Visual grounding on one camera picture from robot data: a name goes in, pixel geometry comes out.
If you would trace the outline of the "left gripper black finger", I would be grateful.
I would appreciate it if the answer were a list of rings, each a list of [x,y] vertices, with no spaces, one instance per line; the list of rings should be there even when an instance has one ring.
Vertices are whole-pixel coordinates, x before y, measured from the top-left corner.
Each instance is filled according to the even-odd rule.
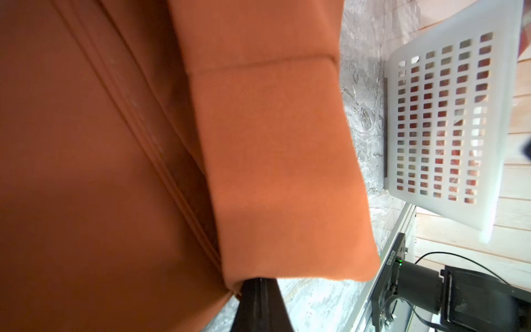
[[[294,332],[276,279],[243,283],[231,332]]]

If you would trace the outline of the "rust brown skirt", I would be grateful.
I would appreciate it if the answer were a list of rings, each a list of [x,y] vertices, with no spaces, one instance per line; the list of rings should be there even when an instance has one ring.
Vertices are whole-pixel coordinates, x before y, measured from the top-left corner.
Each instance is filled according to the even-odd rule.
[[[342,1],[3,1],[1,330],[200,331],[380,265]]]

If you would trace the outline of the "white plastic basket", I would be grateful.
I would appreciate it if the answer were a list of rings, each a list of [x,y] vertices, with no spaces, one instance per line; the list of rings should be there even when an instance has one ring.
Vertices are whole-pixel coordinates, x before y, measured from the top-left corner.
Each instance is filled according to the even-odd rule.
[[[477,1],[386,62],[387,189],[489,242],[517,76],[522,1]]]

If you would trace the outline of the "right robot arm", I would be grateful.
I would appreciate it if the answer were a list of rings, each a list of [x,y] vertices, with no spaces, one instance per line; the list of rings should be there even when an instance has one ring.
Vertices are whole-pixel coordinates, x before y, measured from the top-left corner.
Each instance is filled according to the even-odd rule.
[[[478,271],[446,266],[436,272],[407,261],[398,262],[397,279],[384,303],[401,300],[440,316],[439,323],[419,320],[434,331],[529,331],[530,292]]]

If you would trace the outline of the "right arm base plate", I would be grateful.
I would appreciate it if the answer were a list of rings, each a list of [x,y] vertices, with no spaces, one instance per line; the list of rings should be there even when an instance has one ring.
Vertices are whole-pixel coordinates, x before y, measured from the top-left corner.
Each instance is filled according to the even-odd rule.
[[[382,271],[378,275],[370,297],[371,319],[375,331],[384,331],[384,324],[391,317],[390,310],[386,309],[386,305],[398,288],[398,271],[405,261],[406,255],[405,244],[405,233],[398,233],[393,246],[391,246],[391,251],[383,261]]]

